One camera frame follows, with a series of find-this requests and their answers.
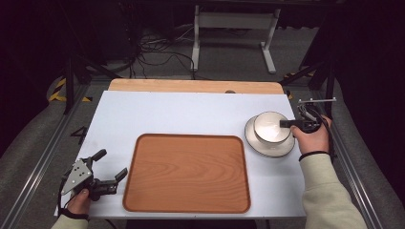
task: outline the white sleeve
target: white sleeve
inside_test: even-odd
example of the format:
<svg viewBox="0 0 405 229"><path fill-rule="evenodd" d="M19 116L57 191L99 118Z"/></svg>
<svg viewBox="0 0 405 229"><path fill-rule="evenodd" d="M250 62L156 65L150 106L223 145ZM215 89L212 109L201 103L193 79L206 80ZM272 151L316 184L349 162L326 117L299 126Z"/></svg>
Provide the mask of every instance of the white sleeve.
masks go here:
<svg viewBox="0 0 405 229"><path fill-rule="evenodd" d="M340 183L326 154L306 156L300 161L305 179L303 205L306 228L367 228L351 196Z"/></svg>

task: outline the sleeve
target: sleeve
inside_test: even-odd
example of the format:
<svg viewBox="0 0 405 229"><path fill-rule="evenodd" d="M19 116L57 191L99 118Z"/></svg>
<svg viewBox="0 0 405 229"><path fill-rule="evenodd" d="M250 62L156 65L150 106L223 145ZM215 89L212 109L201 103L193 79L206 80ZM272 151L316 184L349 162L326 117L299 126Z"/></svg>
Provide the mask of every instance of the sleeve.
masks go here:
<svg viewBox="0 0 405 229"><path fill-rule="evenodd" d="M300 165L305 179L306 228L367 228L352 204L351 196L337 178L329 155L306 156Z"/></svg>
<svg viewBox="0 0 405 229"><path fill-rule="evenodd" d="M71 219L61 215L52 229L86 229L88 223L86 219Z"/></svg>

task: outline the white plate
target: white plate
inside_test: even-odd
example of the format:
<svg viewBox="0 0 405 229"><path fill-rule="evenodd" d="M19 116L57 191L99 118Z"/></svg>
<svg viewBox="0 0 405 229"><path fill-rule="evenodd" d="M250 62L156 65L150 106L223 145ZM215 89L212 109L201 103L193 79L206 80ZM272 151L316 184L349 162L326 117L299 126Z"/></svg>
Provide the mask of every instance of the white plate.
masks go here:
<svg viewBox="0 0 405 229"><path fill-rule="evenodd" d="M295 140L292 134L281 143L264 143L260 141L254 133L254 121L257 116L253 116L245 125L245 137L250 146L257 152L265 156L284 156L294 148Z"/></svg>

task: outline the table surface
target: table surface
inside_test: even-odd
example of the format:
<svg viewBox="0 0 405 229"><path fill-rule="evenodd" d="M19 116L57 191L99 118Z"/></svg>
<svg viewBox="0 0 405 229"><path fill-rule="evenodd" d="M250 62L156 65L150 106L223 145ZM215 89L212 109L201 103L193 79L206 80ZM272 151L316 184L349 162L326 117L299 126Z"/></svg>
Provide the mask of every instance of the table surface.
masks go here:
<svg viewBox="0 0 405 229"><path fill-rule="evenodd" d="M234 91L237 94L225 94ZM93 164L95 177L111 179L131 167L137 138L145 133L234 135L245 146L251 206L243 214L128 212L122 206L127 177L117 194L93 202L94 219L269 219L302 217L304 179L297 144L282 157L263 156L245 139L254 115L273 111L293 119L287 96L278 83L115 79L98 104L77 158L100 149L107 155ZM63 196L62 204L69 199Z"/></svg>

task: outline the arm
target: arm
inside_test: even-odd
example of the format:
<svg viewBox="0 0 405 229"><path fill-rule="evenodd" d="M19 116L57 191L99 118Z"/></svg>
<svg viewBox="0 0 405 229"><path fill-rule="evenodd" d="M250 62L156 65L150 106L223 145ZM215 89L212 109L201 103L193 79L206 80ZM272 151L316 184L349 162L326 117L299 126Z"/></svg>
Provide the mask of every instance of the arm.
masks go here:
<svg viewBox="0 0 405 229"><path fill-rule="evenodd" d="M68 204L52 229L86 229L88 225L89 190L83 189Z"/></svg>
<svg viewBox="0 0 405 229"><path fill-rule="evenodd" d="M291 127L291 131L303 154L300 165L306 186L303 194L306 228L367 228L330 162L326 128L322 126L312 134L305 134L297 127Z"/></svg>

